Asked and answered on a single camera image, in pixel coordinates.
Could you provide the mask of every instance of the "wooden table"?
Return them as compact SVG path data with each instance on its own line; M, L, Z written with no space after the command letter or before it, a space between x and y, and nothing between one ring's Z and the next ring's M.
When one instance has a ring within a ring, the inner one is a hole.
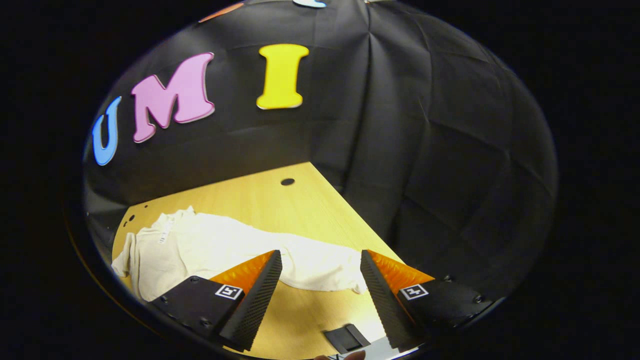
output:
M280 184L288 178L295 182ZM231 217L260 230L297 234L359 252L371 249L402 261L311 163L238 177L131 206L116 233L113 259L121 253L127 233L150 227L161 213L172 214L189 206L197 213ZM131 288L129 277L122 280ZM385 336L368 291L310 291L278 282L253 347L242 354L285 360L333 355L337 351L323 331L347 323L354 324L369 342Z

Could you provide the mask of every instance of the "pink letter m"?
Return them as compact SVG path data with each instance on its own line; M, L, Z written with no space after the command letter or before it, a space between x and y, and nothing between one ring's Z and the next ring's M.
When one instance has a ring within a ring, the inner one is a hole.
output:
M166 88L157 76L152 75L131 90L136 97L136 132L133 134L133 141L144 142L156 133L156 126L148 119L147 109L163 129L171 122L176 99L178 111L175 113L175 121L178 123L196 121L213 113L215 107L213 102L207 100L204 85L205 70L211 59L212 53L204 53L184 60L173 73Z

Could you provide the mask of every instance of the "white cloth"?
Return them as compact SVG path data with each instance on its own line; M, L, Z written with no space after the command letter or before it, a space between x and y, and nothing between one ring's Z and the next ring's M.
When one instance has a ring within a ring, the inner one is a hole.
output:
M360 253L302 236L261 231L218 215L195 213L190 206L162 214L150 228L128 233L111 267L131 274L135 295L151 301L184 279L205 279L271 250L280 250L285 284L304 290L363 293Z

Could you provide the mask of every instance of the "black fabric backdrop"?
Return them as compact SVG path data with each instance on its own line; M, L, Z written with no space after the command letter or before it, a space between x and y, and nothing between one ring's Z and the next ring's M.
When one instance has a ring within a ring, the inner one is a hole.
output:
M75 256L56 197L114 79L143 53L222 4L25 4L12 17L4 125L9 358L193 358L129 318ZM561 173L543 255L515 293L444 358L638 356L629 331L637 253L638 127L633 10L425 6L497 54L540 103ZM17 233L26 233L20 238Z
M259 49L277 43L309 48L297 80L305 100L264 111L254 106ZM215 54L205 83L216 111L132 142L131 89L154 74L168 84L182 61L206 52ZM248 1L163 40L97 114L117 97L115 156L99 166L89 145L83 158L96 198L130 206L311 161L408 265L494 300L524 278L548 234L557 161L535 99L490 50L397 1L322 10ZM87 219L109 254L119 221L106 220L118 212L103 202L86 202Z

